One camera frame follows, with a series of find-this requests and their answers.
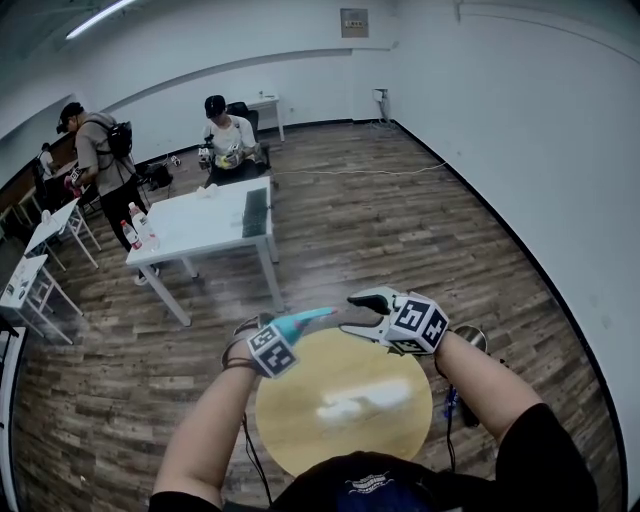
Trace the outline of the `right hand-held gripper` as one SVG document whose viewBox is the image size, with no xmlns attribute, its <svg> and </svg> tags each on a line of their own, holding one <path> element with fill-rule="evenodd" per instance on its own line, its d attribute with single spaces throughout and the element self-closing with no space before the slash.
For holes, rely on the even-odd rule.
<svg viewBox="0 0 640 512">
<path fill-rule="evenodd" d="M 373 287 L 349 295 L 350 304 L 388 315 L 388 321 L 370 325 L 341 323 L 339 329 L 390 346 L 401 354 L 434 354 L 449 327 L 448 316 L 426 297 L 397 296 L 398 292 L 391 287 Z"/>
</svg>

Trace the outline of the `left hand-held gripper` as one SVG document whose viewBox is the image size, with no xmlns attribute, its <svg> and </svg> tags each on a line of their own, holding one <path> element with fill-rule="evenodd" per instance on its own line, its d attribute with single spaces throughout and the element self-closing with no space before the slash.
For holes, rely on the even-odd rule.
<svg viewBox="0 0 640 512">
<path fill-rule="evenodd" d="M 222 368 L 249 368 L 259 376 L 275 379 L 295 366 L 298 358 L 292 346 L 277 327 L 269 325 L 274 319 L 270 313 L 259 313 L 236 327 L 223 353 Z"/>
</svg>

